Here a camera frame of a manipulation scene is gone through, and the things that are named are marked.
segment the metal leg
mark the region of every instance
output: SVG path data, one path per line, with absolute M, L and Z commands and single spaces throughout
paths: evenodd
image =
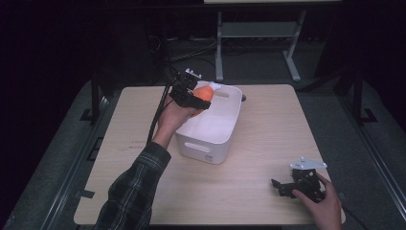
M 305 21 L 306 11 L 301 11 L 299 15 L 298 22 L 296 24 L 295 32 L 292 36 L 292 44 L 290 45 L 289 50 L 283 51 L 284 59 L 286 60 L 287 67 L 289 68 L 290 75 L 292 76 L 293 81 L 300 81 L 301 77 L 299 76 L 298 70 L 296 69 L 295 62 L 293 62 L 293 52 L 295 51 L 296 44 L 298 43 L 299 35 L 302 30 L 303 23 Z
M 221 59 L 221 12 L 217 22 L 217 52 L 215 53 L 215 81 L 223 82 L 223 61 Z
M 353 89 L 353 100 L 352 100 L 352 116 L 358 125 L 362 126 L 361 119 L 361 101 L 362 101 L 362 77 L 359 69 L 356 70 L 355 80 Z
M 99 108 L 99 86 L 97 81 L 97 73 L 94 73 L 90 82 L 92 88 L 92 122 L 91 125 L 96 123 L 100 115 Z

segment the bin handle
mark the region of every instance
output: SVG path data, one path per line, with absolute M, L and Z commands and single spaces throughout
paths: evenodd
M 201 150 L 201 151 L 205 151 L 205 152 L 211 152 L 211 150 L 209 148 L 207 148 L 207 147 L 199 146 L 197 144 L 193 144 L 193 143 L 189 143 L 189 142 L 185 142 L 185 146 L 187 148 L 194 149 L 194 150 Z
M 221 92 L 219 90 L 216 90 L 214 92 L 214 95 L 217 96 L 217 97 L 220 97 L 220 98 L 227 98 L 227 99 L 230 98 L 230 94 L 228 94 L 226 92 Z

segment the finger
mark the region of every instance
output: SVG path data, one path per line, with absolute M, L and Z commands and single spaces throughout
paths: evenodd
M 322 183 L 326 186 L 326 184 L 331 183 L 329 180 L 327 180 L 325 177 L 323 177 L 321 174 L 316 172 L 317 177 L 319 177 L 319 180 L 322 181 Z
M 299 190 L 293 190 L 292 194 L 301 201 L 301 203 L 307 207 L 310 211 L 312 210 L 313 206 L 316 204 L 313 200 L 309 199 L 306 195 L 304 195 Z
M 320 181 L 322 181 L 322 183 L 325 185 L 325 188 L 326 188 L 325 194 L 326 194 L 326 196 L 328 194 L 332 193 L 332 192 L 335 193 L 335 189 L 334 189 L 334 186 L 332 185 L 331 181 L 327 180 L 325 177 L 320 175 L 318 172 L 316 172 L 316 173 L 317 173 L 317 176 L 319 177 Z

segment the dark background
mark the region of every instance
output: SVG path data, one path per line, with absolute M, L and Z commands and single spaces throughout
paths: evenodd
M 345 1 L 329 33 L 326 31 L 331 24 L 320 20 L 326 12 L 310 11 L 301 40 L 316 36 L 327 41 L 315 78 L 353 61 L 406 130 L 406 18 L 405 6 L 400 2 Z M 84 9 L 103 3 L 82 1 L 81 5 Z M 159 79 L 159 62 L 165 51 L 152 54 L 146 37 L 162 35 L 162 17 L 157 12 L 97 14 L 77 9 L 75 1 L 0 1 L 4 107 L 0 226 L 24 191 L 73 99 L 92 75 L 100 77 L 101 89 L 107 95 L 116 87 L 150 85 Z M 164 20 L 169 22 L 165 27 L 169 36 L 215 35 L 212 12 L 199 16 L 170 13 Z

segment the wooden table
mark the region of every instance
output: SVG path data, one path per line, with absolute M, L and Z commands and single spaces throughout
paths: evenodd
M 280 197 L 271 185 L 271 178 L 292 182 L 289 165 L 301 156 L 323 161 L 294 89 L 290 85 L 237 87 L 247 100 L 241 105 L 225 162 L 212 165 L 185 157 L 173 137 L 172 159 L 158 185 L 151 224 L 313 222 L 298 199 Z M 81 198 L 77 224 L 96 222 L 108 188 L 145 146 L 162 92 L 163 87 L 123 91 L 85 188 L 95 194 Z M 318 172 L 328 178 L 327 170 Z

